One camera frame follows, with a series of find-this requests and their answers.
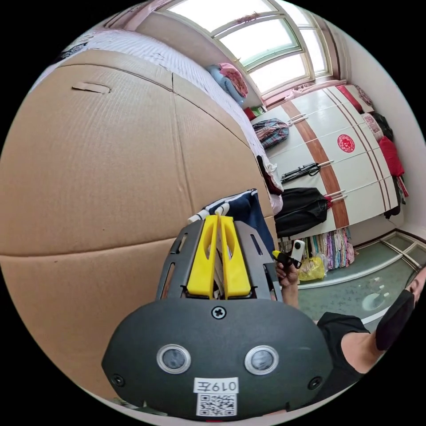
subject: cardboard box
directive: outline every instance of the cardboard box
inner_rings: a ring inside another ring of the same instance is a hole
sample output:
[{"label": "cardboard box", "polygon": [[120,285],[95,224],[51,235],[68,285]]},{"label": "cardboard box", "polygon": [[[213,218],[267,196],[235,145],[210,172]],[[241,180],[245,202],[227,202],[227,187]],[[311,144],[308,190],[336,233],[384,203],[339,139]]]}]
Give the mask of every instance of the cardboard box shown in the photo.
[{"label": "cardboard box", "polygon": [[238,124],[188,81],[89,50],[24,100],[0,161],[0,265],[46,355],[105,399],[108,341],[154,300],[163,261],[206,204],[264,180]]}]

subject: blue cushion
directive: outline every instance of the blue cushion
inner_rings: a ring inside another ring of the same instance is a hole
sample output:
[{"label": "blue cushion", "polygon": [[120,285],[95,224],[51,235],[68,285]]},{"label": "blue cushion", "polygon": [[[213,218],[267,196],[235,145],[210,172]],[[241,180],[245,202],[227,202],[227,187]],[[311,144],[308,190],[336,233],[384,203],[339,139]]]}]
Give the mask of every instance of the blue cushion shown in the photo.
[{"label": "blue cushion", "polygon": [[228,77],[225,77],[221,74],[221,68],[217,65],[210,65],[206,68],[206,70],[211,74],[211,76],[214,78],[216,83],[226,92],[228,93],[235,102],[238,103],[238,105],[242,105],[244,102],[244,97],[241,96],[234,85],[232,84],[231,80],[229,80]]}]

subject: brown stripe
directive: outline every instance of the brown stripe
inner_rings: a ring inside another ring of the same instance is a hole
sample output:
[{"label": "brown stripe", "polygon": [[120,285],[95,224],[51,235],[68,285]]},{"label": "brown stripe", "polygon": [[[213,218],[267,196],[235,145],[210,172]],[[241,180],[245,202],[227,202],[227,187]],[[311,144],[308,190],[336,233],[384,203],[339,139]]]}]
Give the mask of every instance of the brown stripe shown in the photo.
[{"label": "brown stripe", "polygon": [[[290,118],[300,115],[300,111],[290,101],[283,103],[281,106]],[[294,124],[294,126],[299,131],[314,162],[325,163],[329,161],[327,154],[308,122],[306,120],[302,120]],[[331,166],[322,168],[319,173],[327,194],[333,194],[341,191],[339,182],[337,181],[337,177]],[[334,202],[331,211],[333,212],[334,222],[337,229],[344,228],[349,225],[349,218],[347,217],[346,204],[344,200]]]},{"label": "brown stripe", "polygon": [[[385,194],[384,194],[384,192],[383,192],[383,188],[382,188],[382,182],[381,182],[381,180],[380,180],[380,178],[379,178],[379,175],[377,174],[377,170],[376,170],[376,168],[375,168],[375,166],[374,166],[374,163],[373,163],[373,160],[371,159],[371,156],[370,156],[370,152],[372,152],[373,153],[373,155],[374,155],[374,158],[375,158],[375,160],[376,160],[376,162],[377,162],[377,165],[378,165],[378,167],[379,167],[379,170],[380,170],[380,174],[382,175],[382,180],[383,180],[383,184],[385,185],[385,188],[386,188],[386,192],[387,192],[387,198],[388,198],[388,200],[389,200],[389,208],[390,208],[390,206],[391,206],[391,200],[390,200],[390,198],[389,198],[389,192],[387,191],[387,185],[386,185],[386,183],[385,183],[385,181],[384,181],[384,178],[383,178],[383,173],[382,173],[382,169],[380,168],[380,164],[379,164],[379,162],[377,161],[377,158],[376,158],[376,155],[374,154],[374,151],[373,151],[373,149],[371,148],[371,145],[370,145],[370,142],[368,141],[368,138],[365,136],[365,134],[364,134],[364,132],[362,131],[362,129],[359,127],[359,126],[357,126],[357,123],[356,123],[356,120],[355,120],[355,118],[354,118],[354,116],[350,113],[350,111],[345,107],[345,105],[344,104],[338,104],[330,95],[333,95],[337,100],[339,100],[337,97],[336,97],[336,95],[334,94],[334,93],[332,93],[331,91],[329,91],[329,90],[324,90],[324,93],[330,98],[330,100],[337,106],[337,108],[340,110],[340,112],[343,114],[343,116],[345,117],[345,119],[347,120],[347,122],[351,125],[351,126],[353,126],[352,128],[354,129],[354,132],[356,133],[356,135],[358,136],[358,139],[359,139],[359,141],[362,143],[362,145],[363,145],[363,147],[364,147],[364,150],[365,150],[365,152],[366,152],[366,154],[367,154],[367,156],[368,156],[368,159],[370,160],[370,163],[371,163],[371,167],[373,168],[373,171],[374,171],[374,174],[376,175],[376,179],[377,179],[377,182],[378,182],[378,184],[379,184],[379,188],[380,188],[380,192],[382,193],[382,200],[383,200],[383,207],[384,207],[384,209],[385,209],[385,211],[386,210],[388,210],[388,208],[386,207],[386,201],[385,201]],[[341,107],[343,107],[345,110],[346,110],[346,112],[352,117],[352,119],[354,120],[354,124],[352,124],[351,123],[351,121],[349,120],[349,118],[346,116],[346,114],[342,111],[342,108]],[[359,131],[363,134],[363,137],[364,137],[364,139],[366,140],[366,142],[367,142],[367,144],[368,144],[368,146],[369,146],[369,148],[370,148],[370,151],[369,150],[367,150],[367,147],[365,146],[365,144],[364,144],[364,142],[363,142],[363,140],[361,139],[361,137],[359,136],[359,134],[358,134],[358,132],[356,131],[356,126],[358,127],[358,129],[359,129]]]},{"label": "brown stripe", "polygon": [[[336,95],[334,94],[334,93],[332,93],[330,90],[329,90],[329,92],[337,99],[337,97],[336,97]],[[352,119],[354,120],[354,122],[356,123],[356,120],[355,120],[355,118],[354,118],[354,116],[352,115],[352,113],[346,108],[346,106],[344,105],[344,104],[342,104],[342,106],[343,106],[343,108],[347,111],[347,113],[352,117]],[[370,144],[370,141],[368,140],[368,138],[367,138],[367,136],[365,135],[365,133],[364,133],[364,131],[361,129],[361,127],[359,127],[358,126],[358,128],[359,128],[359,131],[363,134],[363,137],[364,137],[364,139],[366,140],[366,142],[367,142],[367,144],[368,144],[368,146],[370,147],[370,150],[371,150],[371,153],[373,154],[373,156],[374,156],[374,159],[376,160],[376,163],[377,163],[377,167],[378,167],[378,169],[379,169],[379,171],[380,171],[380,175],[382,176],[382,180],[383,180],[383,184],[385,185],[385,189],[386,189],[386,194],[387,194],[387,200],[388,200],[388,202],[389,202],[389,209],[391,208],[391,199],[390,199],[390,197],[389,197],[389,191],[388,191],[388,189],[387,189],[387,185],[386,185],[386,182],[385,182],[385,177],[384,177],[384,175],[383,175],[383,171],[382,171],[382,168],[380,167],[380,163],[378,162],[378,160],[377,160],[377,157],[376,157],[376,153],[374,152],[375,150],[373,149],[373,147],[371,146],[371,144]],[[383,190],[382,190],[382,183],[379,181],[379,185],[380,185],[380,190],[382,191],[382,196],[383,196],[383,203],[384,203],[384,206],[385,206],[385,209],[387,210],[387,208],[386,208],[386,203],[384,202],[384,195],[383,195]]]}]

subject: black t-shirt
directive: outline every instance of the black t-shirt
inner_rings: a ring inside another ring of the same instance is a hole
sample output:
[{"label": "black t-shirt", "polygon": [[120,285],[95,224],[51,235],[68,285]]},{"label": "black t-shirt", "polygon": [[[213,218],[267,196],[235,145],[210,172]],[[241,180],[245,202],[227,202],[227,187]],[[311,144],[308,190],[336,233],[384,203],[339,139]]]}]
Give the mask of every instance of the black t-shirt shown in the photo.
[{"label": "black t-shirt", "polygon": [[369,333],[358,317],[331,312],[326,312],[318,321],[317,326],[327,342],[333,369],[317,396],[308,405],[343,391],[364,376],[346,361],[341,342],[343,336],[348,333]]}]

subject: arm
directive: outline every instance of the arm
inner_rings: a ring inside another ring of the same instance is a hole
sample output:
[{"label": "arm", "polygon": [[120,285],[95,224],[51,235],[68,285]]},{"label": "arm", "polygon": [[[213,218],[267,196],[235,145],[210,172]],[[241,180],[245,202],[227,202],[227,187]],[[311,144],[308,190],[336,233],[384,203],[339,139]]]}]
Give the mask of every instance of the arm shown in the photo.
[{"label": "arm", "polygon": [[282,263],[276,264],[276,274],[280,285],[282,286],[281,294],[283,295],[283,301],[289,306],[293,306],[299,309],[299,274],[294,265],[285,271]]}]

